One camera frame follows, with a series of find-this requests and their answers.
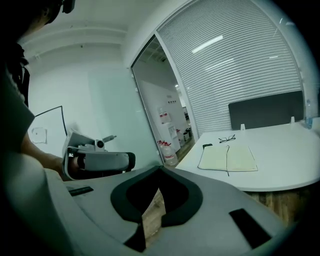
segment open notebook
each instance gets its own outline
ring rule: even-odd
[[[244,145],[206,146],[198,168],[228,172],[258,170],[250,148]]]

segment ceiling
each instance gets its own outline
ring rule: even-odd
[[[129,27],[163,0],[75,0],[71,13],[60,12],[53,23],[20,40],[25,56],[74,44],[121,45]]]
[[[156,62],[164,62],[167,59],[167,56],[156,37],[149,43],[139,57],[139,61],[146,63],[150,59]]]

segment white wall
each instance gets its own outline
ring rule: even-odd
[[[94,139],[117,138],[108,151],[133,152],[135,168],[159,165],[157,146],[117,45],[60,48],[30,62],[34,114],[62,105],[65,124]]]
[[[116,56],[111,47],[80,45],[48,52],[30,61],[29,108],[35,114],[57,106],[63,107],[66,128],[101,139],[92,107],[87,72],[105,59]]]
[[[187,122],[179,95],[176,89],[177,80],[169,62],[157,62],[149,59],[147,62],[138,60],[133,66],[139,90],[146,105],[147,113],[153,122],[157,140],[161,140],[161,120],[159,108],[166,110],[176,129],[184,131]]]

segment white desk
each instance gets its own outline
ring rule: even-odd
[[[177,169],[229,183],[242,191],[281,191],[300,188],[320,180],[320,118],[313,130],[302,122],[246,130],[205,132]],[[248,145],[258,171],[203,170],[198,168],[204,144],[235,134],[225,145]]]

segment white blinds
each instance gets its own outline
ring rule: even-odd
[[[231,129],[229,103],[301,90],[284,38],[249,0],[195,1],[158,33],[181,75],[200,136]]]

